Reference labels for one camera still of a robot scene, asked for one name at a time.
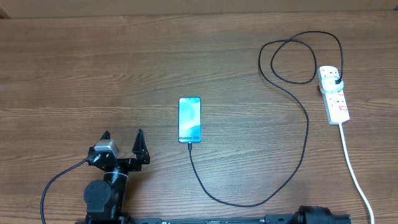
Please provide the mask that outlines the Samsung Galaxy smartphone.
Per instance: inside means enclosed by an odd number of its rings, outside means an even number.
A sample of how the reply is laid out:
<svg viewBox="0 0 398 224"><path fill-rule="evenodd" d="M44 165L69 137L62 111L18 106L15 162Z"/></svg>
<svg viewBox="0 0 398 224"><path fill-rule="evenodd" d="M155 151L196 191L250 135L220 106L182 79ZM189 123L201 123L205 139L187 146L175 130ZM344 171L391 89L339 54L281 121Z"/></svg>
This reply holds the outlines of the Samsung Galaxy smartphone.
<svg viewBox="0 0 398 224"><path fill-rule="evenodd" d="M201 98L182 97L178 101L178 141L201 142Z"/></svg>

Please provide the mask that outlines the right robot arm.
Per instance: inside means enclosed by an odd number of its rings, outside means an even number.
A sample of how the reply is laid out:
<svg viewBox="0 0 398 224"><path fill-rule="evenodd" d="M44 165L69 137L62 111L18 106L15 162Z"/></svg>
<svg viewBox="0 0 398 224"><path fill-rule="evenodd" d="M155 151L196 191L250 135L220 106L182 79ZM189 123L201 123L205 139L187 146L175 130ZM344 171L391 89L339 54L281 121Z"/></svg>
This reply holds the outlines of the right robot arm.
<svg viewBox="0 0 398 224"><path fill-rule="evenodd" d="M292 219L293 224L333 224L334 222L330 210L318 206L300 206Z"/></svg>

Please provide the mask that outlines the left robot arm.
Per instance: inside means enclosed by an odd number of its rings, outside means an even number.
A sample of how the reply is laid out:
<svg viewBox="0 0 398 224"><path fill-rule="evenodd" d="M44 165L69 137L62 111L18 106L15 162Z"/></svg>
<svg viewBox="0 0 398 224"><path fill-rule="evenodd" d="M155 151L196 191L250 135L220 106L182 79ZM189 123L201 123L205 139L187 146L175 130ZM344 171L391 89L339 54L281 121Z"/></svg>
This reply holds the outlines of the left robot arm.
<svg viewBox="0 0 398 224"><path fill-rule="evenodd" d="M133 223L123 212L124 198L130 172L139 172L150 163L144 132L138 130L132 147L134 158L119 158L119 149L106 131L88 150L87 163L104 171L103 179L87 185L84 200L87 205L85 223Z"/></svg>

